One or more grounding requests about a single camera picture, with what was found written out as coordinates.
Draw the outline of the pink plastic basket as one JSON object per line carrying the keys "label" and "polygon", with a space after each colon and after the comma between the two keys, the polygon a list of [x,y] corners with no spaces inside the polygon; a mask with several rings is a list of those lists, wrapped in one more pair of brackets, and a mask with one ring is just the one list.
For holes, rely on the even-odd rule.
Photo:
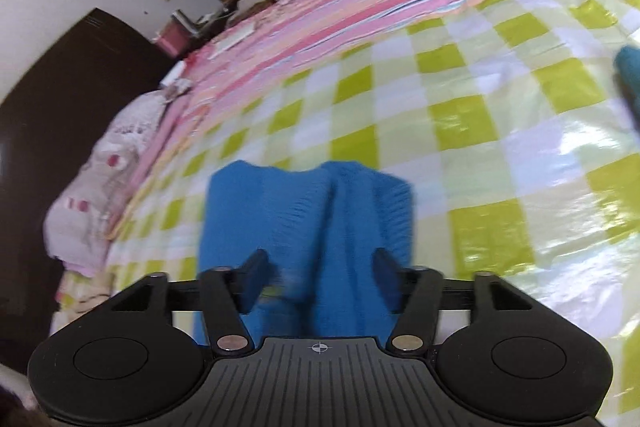
{"label": "pink plastic basket", "polygon": [[192,35],[182,23],[171,18],[160,31],[157,31],[152,43],[169,57],[177,58],[183,56],[190,48]]}

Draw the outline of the grey pink dotted pillow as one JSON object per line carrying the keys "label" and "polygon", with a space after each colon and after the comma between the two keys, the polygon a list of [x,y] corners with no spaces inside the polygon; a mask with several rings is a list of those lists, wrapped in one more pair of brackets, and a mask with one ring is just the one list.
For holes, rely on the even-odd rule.
{"label": "grey pink dotted pillow", "polygon": [[84,277],[103,270],[108,236],[164,146],[190,88],[189,80],[178,79],[125,106],[52,204],[43,222],[44,246],[66,270]]}

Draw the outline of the white remote control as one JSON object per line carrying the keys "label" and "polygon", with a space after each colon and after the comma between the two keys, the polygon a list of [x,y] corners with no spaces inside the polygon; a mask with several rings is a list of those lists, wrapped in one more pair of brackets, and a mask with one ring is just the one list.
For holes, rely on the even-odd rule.
{"label": "white remote control", "polygon": [[249,37],[251,34],[254,34],[254,32],[254,23],[247,23],[246,25],[239,25],[238,27],[232,28],[228,35],[223,36],[215,43],[212,52],[209,53],[208,59],[213,60],[216,56],[226,52],[228,49],[233,48],[238,43]]}

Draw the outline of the green white checkered blanket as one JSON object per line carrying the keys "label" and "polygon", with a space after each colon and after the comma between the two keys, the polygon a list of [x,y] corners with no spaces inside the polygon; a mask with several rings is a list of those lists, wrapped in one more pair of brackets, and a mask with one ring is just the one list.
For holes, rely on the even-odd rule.
{"label": "green white checkered blanket", "polygon": [[637,425],[639,135],[614,57],[638,33],[639,0],[485,0],[270,83],[188,139],[219,128],[212,176],[355,161],[408,182],[404,268],[445,279],[426,352],[214,352],[203,219],[112,246],[115,295],[32,356],[41,406],[72,426]]}

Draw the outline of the blue knitted sweater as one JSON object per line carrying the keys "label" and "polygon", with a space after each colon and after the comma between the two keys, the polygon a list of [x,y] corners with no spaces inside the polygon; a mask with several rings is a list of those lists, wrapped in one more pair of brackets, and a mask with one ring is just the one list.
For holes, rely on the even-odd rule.
{"label": "blue knitted sweater", "polygon": [[307,171],[238,160],[209,180],[198,247],[200,270],[236,268],[262,249],[267,283],[243,323],[266,337],[374,337],[395,323],[373,274],[385,249],[411,261],[408,182],[355,161]]}

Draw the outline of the dark wooden headboard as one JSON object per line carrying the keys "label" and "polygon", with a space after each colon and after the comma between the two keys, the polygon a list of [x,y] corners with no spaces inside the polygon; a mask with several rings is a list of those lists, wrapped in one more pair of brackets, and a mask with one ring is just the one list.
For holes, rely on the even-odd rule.
{"label": "dark wooden headboard", "polygon": [[49,334],[63,267],[43,244],[52,202],[115,115],[171,60],[93,9],[43,53],[1,104],[1,362],[24,373]]}

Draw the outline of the teal cloth piece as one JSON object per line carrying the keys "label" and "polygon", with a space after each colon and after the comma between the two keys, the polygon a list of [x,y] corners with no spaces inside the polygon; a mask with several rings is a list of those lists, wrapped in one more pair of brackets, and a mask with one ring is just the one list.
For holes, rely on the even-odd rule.
{"label": "teal cloth piece", "polygon": [[632,106],[639,112],[640,103],[640,50],[634,46],[623,46],[614,58],[620,79],[630,93]]}

